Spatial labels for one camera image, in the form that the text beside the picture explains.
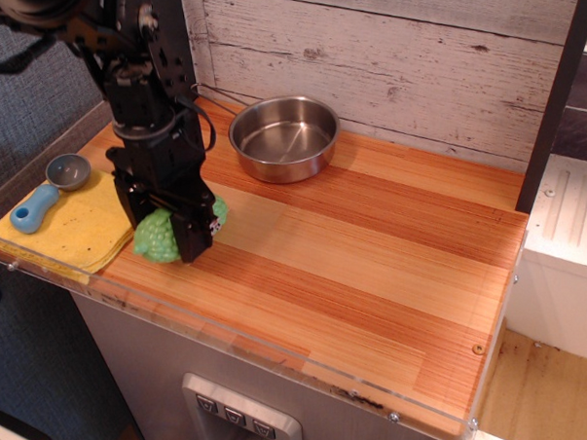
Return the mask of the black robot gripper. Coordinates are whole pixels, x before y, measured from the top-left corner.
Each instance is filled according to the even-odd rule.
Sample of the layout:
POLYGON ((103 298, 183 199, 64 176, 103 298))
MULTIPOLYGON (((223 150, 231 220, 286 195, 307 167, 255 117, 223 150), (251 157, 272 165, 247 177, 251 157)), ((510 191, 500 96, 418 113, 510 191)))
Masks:
MULTIPOLYGON (((114 165, 118 200, 134 229, 157 202, 205 202, 213 197, 201 178, 205 160, 200 121, 176 120, 162 128, 113 125, 124 145, 106 151, 114 165)), ((225 225, 225 206, 173 212, 169 218, 183 263, 193 263, 225 225)))

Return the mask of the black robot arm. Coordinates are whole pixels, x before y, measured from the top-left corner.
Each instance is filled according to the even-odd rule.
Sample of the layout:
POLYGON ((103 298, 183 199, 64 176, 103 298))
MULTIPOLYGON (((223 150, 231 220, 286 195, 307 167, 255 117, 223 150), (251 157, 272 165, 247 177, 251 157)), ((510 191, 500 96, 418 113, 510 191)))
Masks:
POLYGON ((108 101, 122 147, 107 150, 119 202, 132 226, 171 213, 174 242, 191 263, 212 245, 216 199, 201 167, 205 140, 182 0, 0 0, 0 25, 37 36, 0 61, 22 72, 56 42, 79 56, 108 101))

